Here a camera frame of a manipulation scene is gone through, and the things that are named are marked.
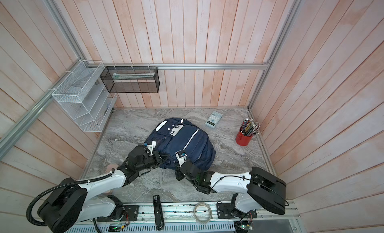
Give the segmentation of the navy blue student backpack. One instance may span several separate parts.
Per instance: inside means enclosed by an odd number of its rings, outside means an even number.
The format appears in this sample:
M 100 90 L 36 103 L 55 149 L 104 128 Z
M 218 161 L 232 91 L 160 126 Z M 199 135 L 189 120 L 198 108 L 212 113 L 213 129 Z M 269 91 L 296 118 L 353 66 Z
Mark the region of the navy blue student backpack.
M 184 151 L 187 160 L 201 170 L 213 164 L 216 151 L 208 134 L 185 118 L 169 118 L 161 122 L 149 135 L 145 143 L 156 142 L 155 150 L 169 158 L 160 165 L 163 169 L 177 169 L 177 152 Z

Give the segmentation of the light green calculator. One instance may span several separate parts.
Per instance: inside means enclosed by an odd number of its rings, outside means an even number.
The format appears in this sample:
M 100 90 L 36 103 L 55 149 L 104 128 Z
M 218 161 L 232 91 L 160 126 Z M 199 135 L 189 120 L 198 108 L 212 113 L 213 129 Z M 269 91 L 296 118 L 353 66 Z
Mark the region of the light green calculator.
M 219 121 L 221 120 L 222 118 L 222 114 L 217 112 L 217 111 L 213 111 L 211 113 L 211 115 L 208 117 L 207 121 L 205 122 L 205 125 L 207 127 L 210 127 L 210 128 L 215 128 L 216 125 L 219 123 Z

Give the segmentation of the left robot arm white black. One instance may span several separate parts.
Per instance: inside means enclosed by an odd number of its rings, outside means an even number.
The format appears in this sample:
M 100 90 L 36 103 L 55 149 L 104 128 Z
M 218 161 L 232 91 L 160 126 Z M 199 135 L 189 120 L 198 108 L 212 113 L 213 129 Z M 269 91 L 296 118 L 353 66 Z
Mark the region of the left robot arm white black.
M 35 226 L 49 227 L 53 233 L 64 233 L 74 224 L 89 219 L 126 220 L 124 204 L 117 197 L 98 200 L 94 197 L 129 185 L 169 157 L 151 145 L 139 144 L 119 167 L 107 174 L 81 181 L 67 178 L 60 185 L 42 192 L 27 207 L 26 218 Z

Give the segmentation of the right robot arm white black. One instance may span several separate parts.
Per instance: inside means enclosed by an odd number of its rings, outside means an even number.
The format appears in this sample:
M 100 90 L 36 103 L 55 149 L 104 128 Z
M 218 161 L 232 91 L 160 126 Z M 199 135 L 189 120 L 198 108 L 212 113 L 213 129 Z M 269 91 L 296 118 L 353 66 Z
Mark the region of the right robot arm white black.
M 259 208 L 284 215 L 289 203 L 286 201 L 287 184 L 260 167 L 240 174 L 222 174 L 203 171 L 190 161 L 184 162 L 176 170 L 177 180 L 187 179 L 198 192 L 232 192 L 232 207 L 236 213 L 247 213 Z

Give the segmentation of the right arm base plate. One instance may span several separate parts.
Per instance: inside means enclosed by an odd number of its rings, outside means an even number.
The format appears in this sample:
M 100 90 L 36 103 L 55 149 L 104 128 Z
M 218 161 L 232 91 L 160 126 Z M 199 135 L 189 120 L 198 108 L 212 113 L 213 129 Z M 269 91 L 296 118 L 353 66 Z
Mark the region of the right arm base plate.
M 223 202 L 217 202 L 216 203 L 217 208 L 217 217 L 219 219 L 256 219 L 258 217 L 257 212 L 252 210 L 248 213 L 243 213 L 237 209 L 235 209 L 234 205 L 231 203 L 223 203 Z

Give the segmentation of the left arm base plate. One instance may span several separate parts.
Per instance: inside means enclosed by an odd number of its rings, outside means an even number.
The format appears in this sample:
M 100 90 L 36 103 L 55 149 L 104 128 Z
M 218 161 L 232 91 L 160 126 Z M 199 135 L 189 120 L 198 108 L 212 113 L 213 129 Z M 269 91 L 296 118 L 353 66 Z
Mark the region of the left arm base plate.
M 98 217 L 97 222 L 135 222 L 139 214 L 139 205 L 124 205 L 114 210 L 109 217 Z

